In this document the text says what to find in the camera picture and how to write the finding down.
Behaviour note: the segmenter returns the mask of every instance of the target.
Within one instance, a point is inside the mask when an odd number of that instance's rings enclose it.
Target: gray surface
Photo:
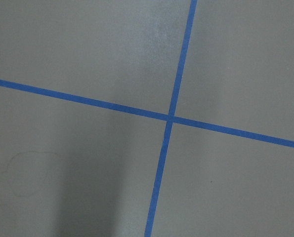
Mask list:
[[[0,0],[0,79],[166,113],[188,7]]]
[[[294,149],[174,125],[153,237],[294,237]]]
[[[166,113],[189,0],[0,0],[0,79]],[[176,115],[294,140],[294,1],[199,0]],[[143,236],[165,123],[0,87],[0,237]],[[294,149],[174,125],[153,237],[294,237]]]
[[[164,125],[0,87],[0,237],[143,236]]]
[[[200,0],[176,114],[294,140],[294,0]]]

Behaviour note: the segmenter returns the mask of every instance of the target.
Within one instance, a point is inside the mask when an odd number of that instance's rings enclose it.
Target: floor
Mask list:
[[[0,0],[0,237],[294,237],[294,0]]]

